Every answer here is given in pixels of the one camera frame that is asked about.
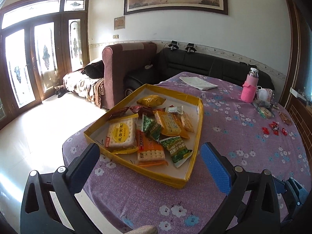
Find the white gloved right hand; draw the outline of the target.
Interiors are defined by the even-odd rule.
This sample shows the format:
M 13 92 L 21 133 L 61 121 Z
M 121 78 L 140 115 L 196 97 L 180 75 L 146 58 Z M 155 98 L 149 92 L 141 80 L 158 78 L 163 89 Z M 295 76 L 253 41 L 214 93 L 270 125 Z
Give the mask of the white gloved right hand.
M 158 234 L 158 229 L 155 226 L 147 225 L 133 229 L 126 234 Z

